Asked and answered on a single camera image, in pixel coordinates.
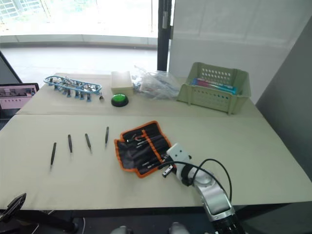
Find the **white table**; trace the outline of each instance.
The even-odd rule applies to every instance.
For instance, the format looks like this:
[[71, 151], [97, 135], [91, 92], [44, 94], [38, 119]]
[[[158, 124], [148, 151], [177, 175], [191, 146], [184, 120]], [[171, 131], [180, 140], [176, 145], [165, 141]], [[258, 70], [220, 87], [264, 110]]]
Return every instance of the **white table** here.
[[[104, 85], [105, 102], [87, 103], [66, 98], [51, 86], [41, 88], [0, 131], [1, 208], [23, 192], [27, 192], [23, 209], [31, 210], [201, 206], [193, 188], [173, 175], [164, 179], [155, 172], [140, 179], [120, 169], [113, 139], [150, 120], [157, 120], [171, 143], [179, 142], [193, 156], [194, 164], [212, 157], [225, 165], [233, 182], [234, 205], [312, 200], [309, 178], [250, 101], [232, 116], [139, 96], [116, 108], [110, 104], [108, 76], [69, 77]], [[110, 127], [107, 149], [106, 126]], [[73, 139], [72, 159], [68, 134]], [[53, 142], [57, 151], [50, 172]], [[218, 165], [208, 163], [206, 168], [228, 189]]]

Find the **tool roll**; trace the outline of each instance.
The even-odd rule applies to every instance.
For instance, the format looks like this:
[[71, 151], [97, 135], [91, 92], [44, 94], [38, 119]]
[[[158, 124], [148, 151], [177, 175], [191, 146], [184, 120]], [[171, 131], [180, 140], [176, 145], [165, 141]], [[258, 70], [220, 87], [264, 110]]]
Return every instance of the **tool roll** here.
[[166, 160], [170, 141], [157, 121], [151, 121], [120, 134], [115, 139], [116, 156], [124, 171], [135, 172], [143, 178], [157, 170]]

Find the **metal robot arm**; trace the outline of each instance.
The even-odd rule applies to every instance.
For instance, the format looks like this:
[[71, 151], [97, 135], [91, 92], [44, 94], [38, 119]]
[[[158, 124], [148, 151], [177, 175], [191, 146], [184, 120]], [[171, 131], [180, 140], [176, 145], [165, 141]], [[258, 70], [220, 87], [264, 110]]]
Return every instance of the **metal robot arm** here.
[[[191, 163], [189, 154], [182, 149], [179, 144], [175, 144], [167, 154], [173, 161], [182, 161]], [[196, 168], [183, 164], [175, 164], [176, 177], [183, 184], [189, 185], [188, 182], [193, 178]], [[173, 169], [170, 166], [164, 173], [166, 177]], [[216, 183], [216, 181], [203, 171], [198, 171], [194, 179], [193, 186], [201, 197], [201, 201], [207, 213], [208, 219], [211, 221], [218, 234], [244, 234], [233, 206], [231, 205], [226, 193]]]

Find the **basket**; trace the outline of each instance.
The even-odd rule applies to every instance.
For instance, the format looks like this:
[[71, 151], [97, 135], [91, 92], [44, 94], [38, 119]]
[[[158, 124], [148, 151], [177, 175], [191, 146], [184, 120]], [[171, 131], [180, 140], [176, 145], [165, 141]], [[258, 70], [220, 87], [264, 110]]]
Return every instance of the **basket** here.
[[[194, 78], [234, 86], [237, 88], [237, 94], [191, 85]], [[186, 83], [180, 89], [177, 100], [189, 105], [194, 104], [224, 111], [230, 115], [238, 113], [250, 96], [248, 72], [195, 62]]]

